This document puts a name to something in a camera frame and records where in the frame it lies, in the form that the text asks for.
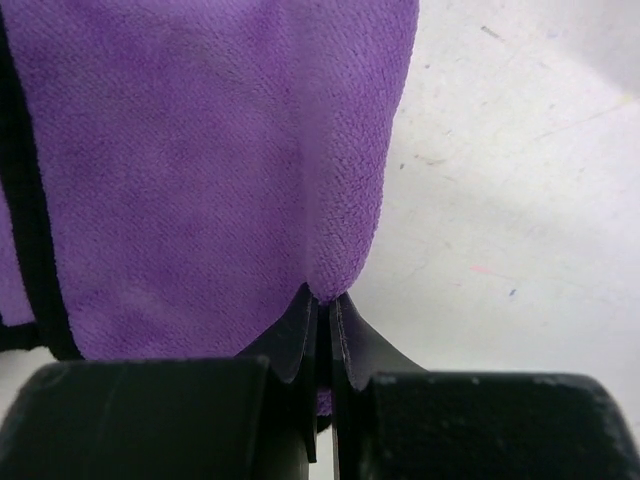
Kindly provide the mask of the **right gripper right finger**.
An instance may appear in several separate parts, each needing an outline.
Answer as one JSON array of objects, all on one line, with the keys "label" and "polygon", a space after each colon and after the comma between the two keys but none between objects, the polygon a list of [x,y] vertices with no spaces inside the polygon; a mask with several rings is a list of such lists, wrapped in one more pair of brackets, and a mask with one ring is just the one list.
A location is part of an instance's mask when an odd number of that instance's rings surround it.
[{"label": "right gripper right finger", "polygon": [[428,371],[331,302],[338,479],[635,479],[639,452],[596,380]]}]

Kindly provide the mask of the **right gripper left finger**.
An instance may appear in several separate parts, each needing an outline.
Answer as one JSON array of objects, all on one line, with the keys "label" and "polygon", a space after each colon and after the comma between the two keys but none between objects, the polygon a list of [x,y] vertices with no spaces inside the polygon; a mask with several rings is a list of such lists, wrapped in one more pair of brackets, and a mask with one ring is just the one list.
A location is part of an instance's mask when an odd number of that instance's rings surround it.
[{"label": "right gripper left finger", "polygon": [[301,287],[231,358],[37,370],[1,427],[5,479],[305,479],[316,460],[318,303]]}]

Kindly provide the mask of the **purple grey towel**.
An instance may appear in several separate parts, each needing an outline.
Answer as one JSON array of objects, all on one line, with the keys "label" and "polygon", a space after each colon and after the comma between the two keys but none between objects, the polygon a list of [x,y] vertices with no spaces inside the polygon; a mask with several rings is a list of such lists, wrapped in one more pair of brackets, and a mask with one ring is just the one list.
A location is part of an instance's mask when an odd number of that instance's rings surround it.
[{"label": "purple grey towel", "polygon": [[1,346],[232,356],[363,269],[414,1],[5,1]]}]

